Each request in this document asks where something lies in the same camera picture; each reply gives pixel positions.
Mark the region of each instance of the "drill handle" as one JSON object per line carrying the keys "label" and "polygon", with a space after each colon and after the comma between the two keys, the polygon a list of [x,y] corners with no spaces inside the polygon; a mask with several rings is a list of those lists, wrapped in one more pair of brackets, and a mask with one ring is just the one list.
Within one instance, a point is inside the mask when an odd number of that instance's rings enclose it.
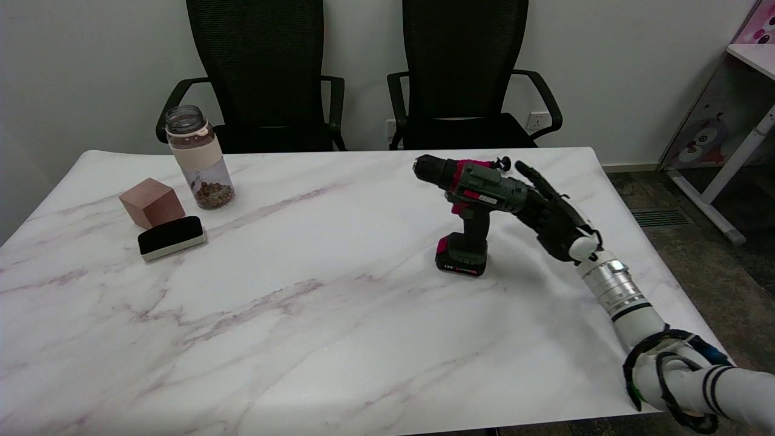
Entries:
{"label": "drill handle", "polygon": [[463,218],[463,235],[466,244],[475,251],[486,247],[487,234],[490,232],[490,210],[476,206],[468,207],[460,214],[460,218]]}

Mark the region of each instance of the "mesh chair back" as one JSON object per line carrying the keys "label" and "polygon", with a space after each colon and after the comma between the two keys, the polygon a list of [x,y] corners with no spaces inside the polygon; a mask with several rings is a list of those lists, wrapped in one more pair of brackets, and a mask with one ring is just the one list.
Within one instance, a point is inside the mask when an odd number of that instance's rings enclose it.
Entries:
{"label": "mesh chair back", "polygon": [[322,123],[322,0],[187,0],[227,125]]}
{"label": "mesh chair back", "polygon": [[528,0],[404,0],[403,9],[409,115],[501,113]]}

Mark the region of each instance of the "black office chair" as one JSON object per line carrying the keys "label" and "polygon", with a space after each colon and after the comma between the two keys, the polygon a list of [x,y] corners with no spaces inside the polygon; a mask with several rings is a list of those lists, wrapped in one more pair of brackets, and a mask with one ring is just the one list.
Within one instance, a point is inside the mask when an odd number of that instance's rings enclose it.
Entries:
{"label": "black office chair", "polygon": [[[562,126],[541,75],[513,69],[528,0],[404,0],[403,8],[409,71],[387,77],[397,127],[392,150],[401,139],[406,150],[535,147],[536,138]],[[514,116],[501,113],[512,74],[538,88],[550,127],[528,135]],[[407,76],[408,116],[401,90]]]}
{"label": "black office chair", "polygon": [[[225,125],[224,153],[344,151],[340,133],[344,80],[320,75],[322,0],[187,0],[188,18],[207,72],[172,91],[156,126],[167,142],[164,114],[194,83],[210,82]],[[320,82],[331,82],[329,122]]]}

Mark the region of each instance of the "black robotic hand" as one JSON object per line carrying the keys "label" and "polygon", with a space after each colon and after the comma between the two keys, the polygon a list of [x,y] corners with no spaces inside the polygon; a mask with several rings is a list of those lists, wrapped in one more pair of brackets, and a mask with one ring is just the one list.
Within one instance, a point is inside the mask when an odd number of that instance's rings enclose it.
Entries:
{"label": "black robotic hand", "polygon": [[598,250],[602,249],[599,232],[592,229],[566,201],[567,196],[559,194],[540,173],[524,162],[517,161],[514,168],[533,184],[528,190],[524,207],[515,215],[536,231],[538,242],[552,257],[563,262],[578,263],[570,256],[571,246],[576,240],[592,234],[597,234],[600,242]]}

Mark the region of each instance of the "marble table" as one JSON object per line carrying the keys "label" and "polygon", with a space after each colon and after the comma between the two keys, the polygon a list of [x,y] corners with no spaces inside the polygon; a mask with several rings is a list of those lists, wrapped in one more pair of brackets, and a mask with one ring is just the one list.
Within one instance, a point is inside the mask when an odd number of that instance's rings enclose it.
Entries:
{"label": "marble table", "polygon": [[[625,352],[571,265],[494,213],[490,261],[419,152],[231,155],[198,209],[171,156],[90,151],[0,249],[0,434],[396,435],[634,414]],[[507,154],[570,194],[665,320],[718,340],[589,148]],[[150,264],[119,194],[175,188],[209,242]]]}

